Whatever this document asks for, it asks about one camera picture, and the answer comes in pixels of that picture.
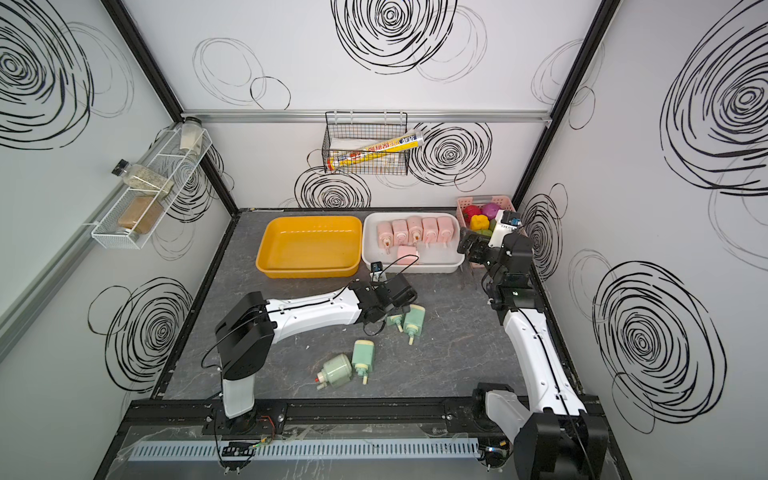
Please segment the white plastic storage tray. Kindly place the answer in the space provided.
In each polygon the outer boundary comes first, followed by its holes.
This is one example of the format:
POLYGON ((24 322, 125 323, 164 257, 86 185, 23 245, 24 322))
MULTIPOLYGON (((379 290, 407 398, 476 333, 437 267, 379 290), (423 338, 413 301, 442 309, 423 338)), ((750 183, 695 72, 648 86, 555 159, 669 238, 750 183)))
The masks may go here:
POLYGON ((369 214, 363 223, 362 239, 362 260, 370 267, 375 261, 381 261, 384 267, 387 267, 387 274, 394 275, 406 268, 407 273, 422 274, 448 274, 456 271, 464 262, 465 256, 457 252, 459 243, 459 222, 455 216, 449 213, 441 212, 374 212, 369 214), (420 258, 417 262, 410 265, 397 265, 397 248, 392 246, 388 251, 380 248, 377 237, 377 224, 383 221, 391 223, 392 220, 404 219, 410 216, 435 217, 451 216, 455 233, 447 247, 441 245, 438 241, 431 245, 425 245, 419 242, 415 245, 418 249, 420 258))

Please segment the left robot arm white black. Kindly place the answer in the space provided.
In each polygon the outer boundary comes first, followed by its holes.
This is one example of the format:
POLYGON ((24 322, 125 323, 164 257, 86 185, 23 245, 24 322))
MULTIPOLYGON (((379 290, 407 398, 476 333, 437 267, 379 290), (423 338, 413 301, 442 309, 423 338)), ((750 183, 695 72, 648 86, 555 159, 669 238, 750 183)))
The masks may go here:
POLYGON ((215 328, 222 404, 228 419, 254 409, 255 377, 271 347, 292 336, 331 326, 371 324, 417 300, 397 274, 379 282, 353 280, 332 292, 287 300, 251 292, 215 328))

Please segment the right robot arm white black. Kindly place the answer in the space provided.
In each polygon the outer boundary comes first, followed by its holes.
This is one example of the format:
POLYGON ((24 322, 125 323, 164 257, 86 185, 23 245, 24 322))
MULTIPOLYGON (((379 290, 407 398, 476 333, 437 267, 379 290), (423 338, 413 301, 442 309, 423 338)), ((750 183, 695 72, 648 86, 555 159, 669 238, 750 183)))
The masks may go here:
POLYGON ((598 479, 609 429, 592 416, 565 373, 533 282, 533 247, 521 230, 498 243, 464 229, 457 247, 486 269, 485 291, 516 351, 527 391, 521 400, 506 390, 484 394, 485 415, 511 440, 520 479, 598 479))

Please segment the yellow plastic storage tray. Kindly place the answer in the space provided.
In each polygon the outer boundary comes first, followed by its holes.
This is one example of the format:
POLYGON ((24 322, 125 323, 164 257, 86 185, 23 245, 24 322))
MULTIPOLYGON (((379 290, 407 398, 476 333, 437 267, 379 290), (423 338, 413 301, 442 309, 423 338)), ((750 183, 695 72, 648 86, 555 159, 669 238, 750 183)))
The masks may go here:
POLYGON ((271 279, 352 277, 362 236, 362 222, 353 216, 279 217, 265 229, 255 266, 271 279))

